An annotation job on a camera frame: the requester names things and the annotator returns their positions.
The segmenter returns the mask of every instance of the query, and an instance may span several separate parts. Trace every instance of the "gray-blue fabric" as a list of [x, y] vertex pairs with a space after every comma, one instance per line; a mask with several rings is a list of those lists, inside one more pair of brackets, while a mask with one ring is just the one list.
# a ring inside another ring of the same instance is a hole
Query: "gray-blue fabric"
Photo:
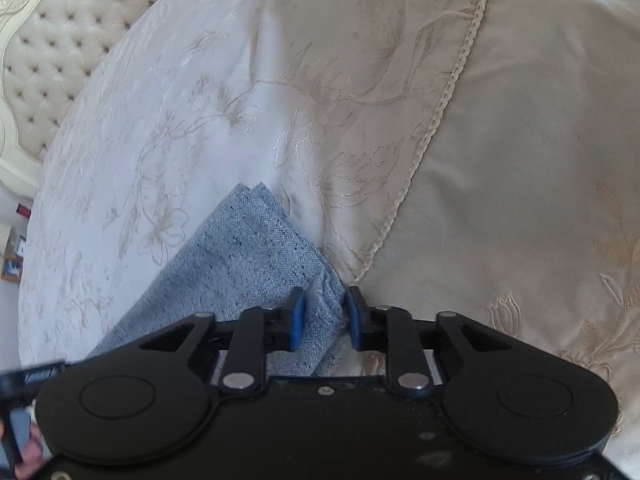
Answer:
[[338, 339], [344, 287], [264, 184], [239, 184], [91, 355], [196, 312], [213, 312], [224, 321], [253, 306], [281, 306], [294, 286], [306, 290], [302, 344], [296, 352], [269, 355], [269, 373], [329, 375], [344, 345]]

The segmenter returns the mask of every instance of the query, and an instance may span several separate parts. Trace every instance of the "hand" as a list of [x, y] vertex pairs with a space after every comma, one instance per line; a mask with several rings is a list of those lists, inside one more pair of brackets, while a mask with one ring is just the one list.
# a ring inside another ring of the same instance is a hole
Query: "hand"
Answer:
[[[22, 448], [22, 460], [24, 461], [15, 468], [15, 477], [18, 480], [27, 480], [31, 478], [38, 469], [40, 469], [45, 461], [42, 457], [42, 446], [40, 445], [40, 439], [42, 434], [40, 428], [31, 423], [30, 426], [31, 439]], [[4, 435], [4, 425], [0, 422], [0, 439]]]

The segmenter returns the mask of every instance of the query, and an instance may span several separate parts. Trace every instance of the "upholstered panel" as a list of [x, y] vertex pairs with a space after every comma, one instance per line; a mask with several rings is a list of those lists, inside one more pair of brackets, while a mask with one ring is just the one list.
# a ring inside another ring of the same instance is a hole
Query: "upholstered panel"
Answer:
[[18, 142], [38, 157], [109, 49], [156, 0], [40, 0], [8, 41], [3, 89]]

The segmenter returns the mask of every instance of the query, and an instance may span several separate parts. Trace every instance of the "metal pin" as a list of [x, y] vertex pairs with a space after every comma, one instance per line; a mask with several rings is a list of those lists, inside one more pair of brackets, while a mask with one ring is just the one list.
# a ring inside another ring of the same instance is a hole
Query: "metal pin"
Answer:
[[398, 377], [398, 384], [407, 390], [421, 390], [429, 386], [429, 378], [424, 374], [409, 372]]
[[329, 396], [335, 393], [335, 390], [331, 386], [320, 386], [318, 388], [318, 393], [320, 395]]
[[254, 383], [254, 377], [244, 372], [233, 372], [222, 379], [222, 384], [232, 390], [245, 390]]

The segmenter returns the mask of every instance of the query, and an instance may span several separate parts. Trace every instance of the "white bedding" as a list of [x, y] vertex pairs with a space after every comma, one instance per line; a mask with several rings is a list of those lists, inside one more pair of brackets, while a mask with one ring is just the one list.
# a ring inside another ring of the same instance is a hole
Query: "white bedding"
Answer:
[[440, 124], [483, 3], [160, 0], [50, 150], [23, 363], [82, 358], [263, 180], [370, 302], [457, 310], [603, 376], [607, 453], [640, 477], [640, 0], [489, 0]]

